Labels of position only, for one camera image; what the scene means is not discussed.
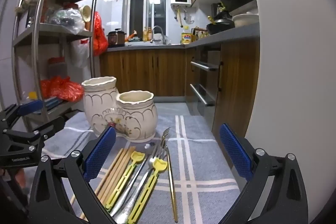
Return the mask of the hanging red plastic bag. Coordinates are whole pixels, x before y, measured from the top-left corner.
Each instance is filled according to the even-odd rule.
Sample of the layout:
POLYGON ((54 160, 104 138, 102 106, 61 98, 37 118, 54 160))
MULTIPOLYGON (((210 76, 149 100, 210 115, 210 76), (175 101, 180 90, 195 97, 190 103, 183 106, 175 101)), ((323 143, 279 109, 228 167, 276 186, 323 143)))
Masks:
POLYGON ((94 37, 93 37, 93 55, 99 56, 108 48, 108 40, 105 36, 100 14, 94 12, 94 37))

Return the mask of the white plastic bag hanging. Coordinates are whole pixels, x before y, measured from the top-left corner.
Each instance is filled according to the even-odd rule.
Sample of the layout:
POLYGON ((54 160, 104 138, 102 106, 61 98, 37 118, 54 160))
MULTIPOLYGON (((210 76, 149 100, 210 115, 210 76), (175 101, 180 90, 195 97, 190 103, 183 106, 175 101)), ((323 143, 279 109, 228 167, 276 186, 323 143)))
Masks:
POLYGON ((70 43, 70 57, 77 68, 84 68, 89 59, 89 39, 75 40, 70 43))

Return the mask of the gold fork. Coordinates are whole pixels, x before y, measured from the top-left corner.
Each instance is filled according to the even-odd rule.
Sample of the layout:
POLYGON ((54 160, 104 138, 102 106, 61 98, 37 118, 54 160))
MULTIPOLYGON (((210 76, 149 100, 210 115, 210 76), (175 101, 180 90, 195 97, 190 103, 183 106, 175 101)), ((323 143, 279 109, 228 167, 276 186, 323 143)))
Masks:
POLYGON ((169 177, 169 187, 170 187, 170 197, 171 197, 171 206, 173 210, 173 219, 175 223, 178 223, 178 212, 177 212, 177 199, 175 194, 175 185, 174 185, 174 178, 173 178, 173 169, 171 166, 171 157, 169 147, 166 144, 166 138, 169 135, 170 128, 168 127, 162 134, 162 152, 163 157, 167 159, 167 168, 168 168, 168 177, 169 177))

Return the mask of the yellow oil bottle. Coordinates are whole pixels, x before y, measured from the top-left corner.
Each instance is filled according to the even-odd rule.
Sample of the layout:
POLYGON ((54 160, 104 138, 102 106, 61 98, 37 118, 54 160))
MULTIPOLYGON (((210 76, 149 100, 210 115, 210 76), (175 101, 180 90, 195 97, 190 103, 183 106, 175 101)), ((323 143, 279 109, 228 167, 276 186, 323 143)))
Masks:
POLYGON ((189 29, 189 26, 184 26, 181 33, 181 43, 190 44, 192 42, 192 33, 189 29))

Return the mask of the steel shelving rack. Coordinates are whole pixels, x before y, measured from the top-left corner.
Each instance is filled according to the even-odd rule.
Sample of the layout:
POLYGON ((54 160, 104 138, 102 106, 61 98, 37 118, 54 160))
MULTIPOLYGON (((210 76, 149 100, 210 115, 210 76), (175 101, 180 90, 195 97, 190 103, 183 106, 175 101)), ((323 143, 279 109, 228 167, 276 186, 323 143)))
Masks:
MULTIPOLYGON (((43 12, 43 3, 45 0, 37 0, 37 7, 35 11, 35 20, 32 26, 26 28, 21 34, 18 34, 19 16, 15 16, 14 28, 13 28, 13 41, 11 50, 11 68, 13 73, 13 83, 16 101, 20 102, 22 99, 22 92, 18 81, 18 70, 16 62, 16 48, 20 46, 31 47, 31 63, 33 67, 33 82, 35 84, 35 91, 39 100, 42 100, 41 92, 41 74, 39 71, 39 43, 52 44, 52 43, 70 43, 75 40, 84 38, 89 39, 89 68, 91 77, 96 76, 95 61, 93 56, 93 37, 95 34, 95 11, 97 0, 92 0, 91 5, 91 24, 90 29, 82 30, 78 34, 72 34, 70 30, 63 26, 57 26, 55 24, 42 23, 41 16, 43 12)), ((60 2, 72 2, 76 3, 83 0, 58 0, 60 2)), ((19 0, 18 5, 21 5, 23 0, 19 0)))

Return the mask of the window with sliding frame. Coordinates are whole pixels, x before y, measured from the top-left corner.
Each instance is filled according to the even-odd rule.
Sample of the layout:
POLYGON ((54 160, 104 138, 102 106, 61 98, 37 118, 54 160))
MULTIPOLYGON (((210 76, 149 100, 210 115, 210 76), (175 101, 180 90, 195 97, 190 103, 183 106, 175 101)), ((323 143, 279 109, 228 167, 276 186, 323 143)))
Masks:
POLYGON ((152 30, 155 34, 163 30, 167 35, 168 0, 127 0, 127 34, 137 31, 137 37, 143 38, 143 32, 152 30))

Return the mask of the electric pressure cooker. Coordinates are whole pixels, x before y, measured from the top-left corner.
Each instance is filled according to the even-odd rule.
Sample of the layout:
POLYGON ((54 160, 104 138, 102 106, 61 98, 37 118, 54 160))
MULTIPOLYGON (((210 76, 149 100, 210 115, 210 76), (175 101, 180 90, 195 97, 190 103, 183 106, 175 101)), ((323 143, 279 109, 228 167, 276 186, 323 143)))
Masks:
POLYGON ((108 47, 123 47, 125 45, 125 32, 120 28, 116 28, 114 31, 108 33, 108 47))

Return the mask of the steel kitchen faucet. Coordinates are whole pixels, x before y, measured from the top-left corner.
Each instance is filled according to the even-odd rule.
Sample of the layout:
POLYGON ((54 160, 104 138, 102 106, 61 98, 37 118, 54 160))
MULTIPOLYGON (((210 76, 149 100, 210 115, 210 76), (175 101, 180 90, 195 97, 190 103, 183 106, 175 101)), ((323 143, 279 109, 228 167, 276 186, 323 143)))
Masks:
POLYGON ((161 43, 163 45, 167 44, 167 39, 165 37, 165 34, 163 33, 163 29, 160 26, 154 26, 152 28, 152 37, 151 37, 151 43, 161 43))

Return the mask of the wooden base cabinets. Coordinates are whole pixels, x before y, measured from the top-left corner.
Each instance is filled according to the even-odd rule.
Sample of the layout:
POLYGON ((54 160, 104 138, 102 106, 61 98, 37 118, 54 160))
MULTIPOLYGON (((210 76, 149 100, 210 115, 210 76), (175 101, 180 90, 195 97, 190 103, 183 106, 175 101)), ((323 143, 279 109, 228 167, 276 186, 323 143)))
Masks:
MULTIPOLYGON (((260 42, 240 39, 208 46, 220 47, 219 90, 210 130, 219 141, 219 128, 226 123, 244 137, 256 95, 260 42)), ((116 77, 119 92, 147 90, 163 101, 186 102, 186 50, 189 48, 195 47, 111 49, 100 56, 100 73, 116 77)))

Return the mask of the cream ceramic double utensil holder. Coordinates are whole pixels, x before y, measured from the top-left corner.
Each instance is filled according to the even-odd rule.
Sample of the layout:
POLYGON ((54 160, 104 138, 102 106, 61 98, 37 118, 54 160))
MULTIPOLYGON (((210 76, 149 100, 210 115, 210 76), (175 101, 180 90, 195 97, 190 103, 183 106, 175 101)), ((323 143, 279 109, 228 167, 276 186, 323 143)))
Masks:
POLYGON ((96 77, 81 83, 84 112, 96 136, 107 126, 133 143, 155 137, 158 123, 154 94, 145 90, 120 93, 116 77, 96 77))

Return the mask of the black wok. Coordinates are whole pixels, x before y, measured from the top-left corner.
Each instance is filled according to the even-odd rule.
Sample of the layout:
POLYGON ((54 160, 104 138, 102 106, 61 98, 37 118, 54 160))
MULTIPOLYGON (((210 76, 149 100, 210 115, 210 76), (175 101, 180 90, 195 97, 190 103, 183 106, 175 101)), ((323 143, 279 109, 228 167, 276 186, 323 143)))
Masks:
POLYGON ((210 21, 206 26, 206 30, 210 35, 217 34, 235 27, 234 21, 228 18, 214 20, 211 16, 207 17, 210 21))

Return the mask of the red plastic bag on shelf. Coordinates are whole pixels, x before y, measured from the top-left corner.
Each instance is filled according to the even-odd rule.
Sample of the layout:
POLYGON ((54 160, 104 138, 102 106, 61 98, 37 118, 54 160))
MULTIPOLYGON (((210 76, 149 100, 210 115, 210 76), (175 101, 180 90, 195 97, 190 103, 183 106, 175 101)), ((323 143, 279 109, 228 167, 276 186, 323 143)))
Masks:
POLYGON ((68 102, 77 102, 82 99, 84 89, 79 83, 72 82, 69 76, 55 76, 41 80, 41 93, 44 99, 56 97, 68 102))

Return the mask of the clear plastic bag on shelf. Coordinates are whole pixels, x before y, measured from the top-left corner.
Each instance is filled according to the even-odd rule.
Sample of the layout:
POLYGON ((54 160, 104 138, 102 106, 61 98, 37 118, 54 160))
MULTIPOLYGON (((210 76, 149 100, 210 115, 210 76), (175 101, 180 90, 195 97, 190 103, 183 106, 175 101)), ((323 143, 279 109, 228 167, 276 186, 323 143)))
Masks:
POLYGON ((63 26, 74 35, 85 29, 85 23, 80 11, 73 8, 55 11, 49 18, 48 23, 63 26))

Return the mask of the white ceramic pot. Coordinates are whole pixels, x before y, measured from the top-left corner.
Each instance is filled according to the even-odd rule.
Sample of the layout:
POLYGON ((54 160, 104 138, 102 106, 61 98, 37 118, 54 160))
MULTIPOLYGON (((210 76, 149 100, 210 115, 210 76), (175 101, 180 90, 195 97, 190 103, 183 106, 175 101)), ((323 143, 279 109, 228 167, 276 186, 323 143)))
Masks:
POLYGON ((252 14, 251 12, 247 12, 245 14, 239 14, 232 17, 232 20, 235 24, 235 27, 248 26, 250 24, 259 22, 259 15, 252 14))

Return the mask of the grey striped table cloth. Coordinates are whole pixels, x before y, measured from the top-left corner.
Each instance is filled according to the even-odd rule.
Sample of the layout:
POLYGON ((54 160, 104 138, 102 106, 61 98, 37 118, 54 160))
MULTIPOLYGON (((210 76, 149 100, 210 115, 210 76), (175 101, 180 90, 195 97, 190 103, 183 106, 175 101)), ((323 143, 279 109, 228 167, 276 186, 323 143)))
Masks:
MULTIPOLYGON (((170 128, 167 146, 177 198, 178 223, 219 223, 240 194, 236 180, 218 143, 202 116, 159 115, 157 134, 170 128)), ((46 141, 42 155, 52 159, 82 150, 96 135, 78 113, 66 122, 65 128, 46 141)), ((117 136, 116 143, 98 178, 91 180, 95 190, 115 156, 122 148, 145 148, 117 136)), ((137 223, 175 223, 170 198, 168 170, 159 175, 153 193, 137 223)))

